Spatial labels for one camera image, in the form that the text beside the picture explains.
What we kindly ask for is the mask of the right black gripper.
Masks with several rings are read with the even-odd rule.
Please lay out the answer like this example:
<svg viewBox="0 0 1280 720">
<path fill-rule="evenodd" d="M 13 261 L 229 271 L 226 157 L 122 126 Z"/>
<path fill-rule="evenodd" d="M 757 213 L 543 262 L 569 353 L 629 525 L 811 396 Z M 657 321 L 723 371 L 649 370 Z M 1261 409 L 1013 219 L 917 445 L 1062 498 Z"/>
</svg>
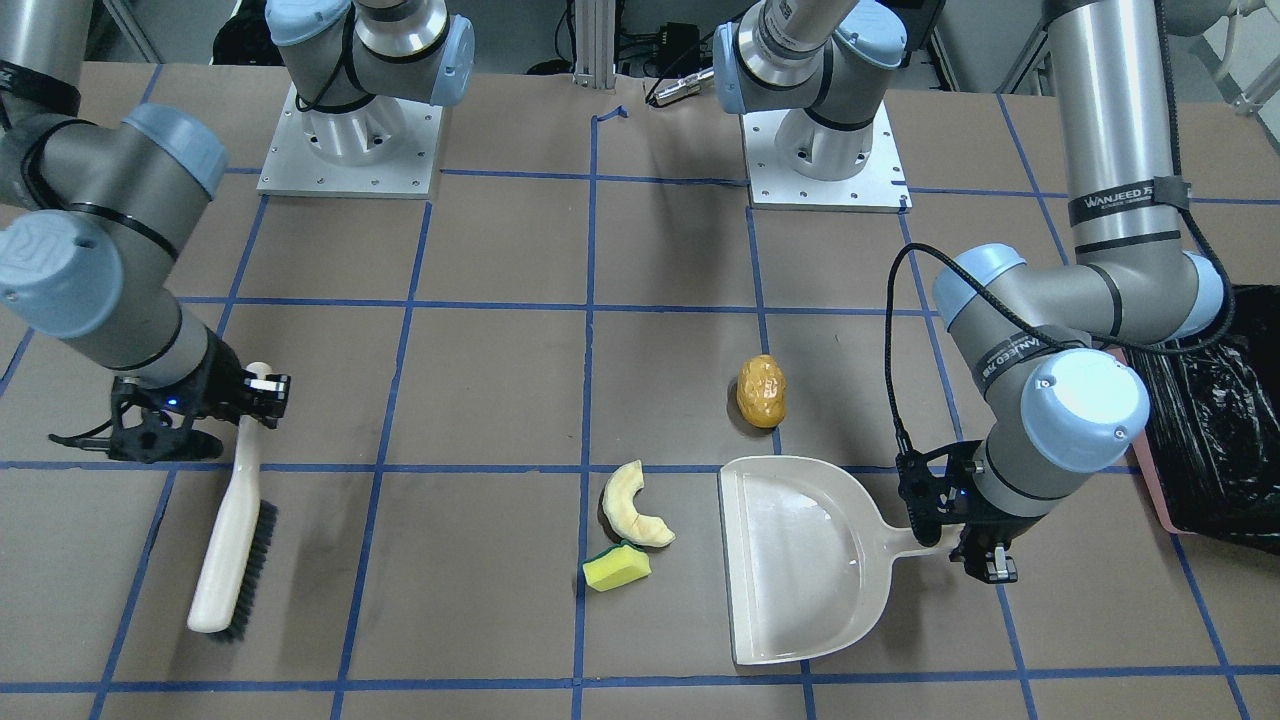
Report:
<svg viewBox="0 0 1280 720">
<path fill-rule="evenodd" d="M 197 420 L 252 420 L 275 430 L 289 396 L 291 375 L 251 372 L 229 346 L 214 345 L 175 384 L 146 388 L 138 379 L 113 380 L 106 455 L 128 462 L 212 460 L 224 443 L 198 429 Z"/>
</svg>

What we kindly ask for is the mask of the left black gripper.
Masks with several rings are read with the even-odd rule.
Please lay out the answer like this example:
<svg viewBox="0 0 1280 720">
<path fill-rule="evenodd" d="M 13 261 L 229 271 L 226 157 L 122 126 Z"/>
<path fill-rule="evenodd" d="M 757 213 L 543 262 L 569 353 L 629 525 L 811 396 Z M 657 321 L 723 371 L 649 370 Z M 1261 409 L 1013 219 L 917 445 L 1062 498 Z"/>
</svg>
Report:
<svg viewBox="0 0 1280 720">
<path fill-rule="evenodd" d="M 908 439 L 897 445 L 899 497 L 916 541 L 934 547 L 945 527 L 960 525 L 951 561 L 986 561 L 989 584 L 1018 582 L 1009 551 L 1014 539 L 1030 529 L 1030 519 L 997 509 L 980 492 L 978 480 L 995 475 L 979 460 L 980 442 L 963 441 L 929 452 L 914 448 Z"/>
</svg>

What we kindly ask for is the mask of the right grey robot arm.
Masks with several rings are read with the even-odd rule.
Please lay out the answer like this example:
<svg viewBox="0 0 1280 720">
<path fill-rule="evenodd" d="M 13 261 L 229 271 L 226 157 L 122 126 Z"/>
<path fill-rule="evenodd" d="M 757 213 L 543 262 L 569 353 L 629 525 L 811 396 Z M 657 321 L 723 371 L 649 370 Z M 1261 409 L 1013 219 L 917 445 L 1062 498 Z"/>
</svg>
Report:
<svg viewBox="0 0 1280 720">
<path fill-rule="evenodd" d="M 273 429 L 291 378 L 246 366 L 166 287 L 229 164 L 218 135 L 142 102 L 115 127 L 81 115 L 88 1 L 3 4 L 3 305 L 111 373 L 109 419 L 70 448 L 131 462 L 221 455 L 196 421 Z M 443 1 L 269 1 L 296 110 L 371 110 L 396 142 L 398 100 L 452 106 L 474 68 L 468 18 Z"/>
</svg>

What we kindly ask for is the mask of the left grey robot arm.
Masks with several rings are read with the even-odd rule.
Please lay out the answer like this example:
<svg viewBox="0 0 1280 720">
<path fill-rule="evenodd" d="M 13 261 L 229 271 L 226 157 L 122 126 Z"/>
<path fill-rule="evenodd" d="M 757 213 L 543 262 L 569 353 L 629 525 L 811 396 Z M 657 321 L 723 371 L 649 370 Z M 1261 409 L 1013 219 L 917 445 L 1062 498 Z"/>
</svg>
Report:
<svg viewBox="0 0 1280 720">
<path fill-rule="evenodd" d="M 989 584 L 1015 582 L 1010 546 L 1083 482 L 1120 459 L 1149 415 L 1147 388 L 1107 354 L 1176 354 L 1215 342 L 1234 310 L 1228 273 L 1193 231 L 1167 77 L 1162 1 L 1046 1 L 1068 155 L 1075 263 L 1034 269 L 987 243 L 945 258 L 934 305 L 996 423 L 988 437 L 941 450 L 928 470 L 902 423 L 899 493 L 924 546 L 946 525 L 950 557 Z M 328 161 L 335 120 L 390 128 L 398 100 L 457 104 L 474 67 L 474 31 L 442 1 L 269 1 L 265 22 L 294 87 L 294 110 Z M 769 167 L 832 184 L 876 156 L 877 115 L 906 53 L 900 18 L 874 1 L 758 1 L 708 38 L 724 111 L 777 115 Z"/>
</svg>

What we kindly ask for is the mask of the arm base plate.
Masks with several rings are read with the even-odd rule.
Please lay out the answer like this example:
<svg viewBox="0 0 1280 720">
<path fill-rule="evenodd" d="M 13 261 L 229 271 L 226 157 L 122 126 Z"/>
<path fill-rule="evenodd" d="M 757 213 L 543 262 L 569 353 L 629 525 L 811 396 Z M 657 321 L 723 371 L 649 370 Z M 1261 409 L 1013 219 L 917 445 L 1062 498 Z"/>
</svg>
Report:
<svg viewBox="0 0 1280 720">
<path fill-rule="evenodd" d="M 435 193 L 444 108 L 376 96 L 346 114 L 301 111 L 288 90 L 262 160 L 266 196 L 429 200 Z"/>
<path fill-rule="evenodd" d="M 740 117 L 751 205 L 786 211 L 905 213 L 913 199 L 888 108 L 844 132 L 804 110 Z"/>
</svg>

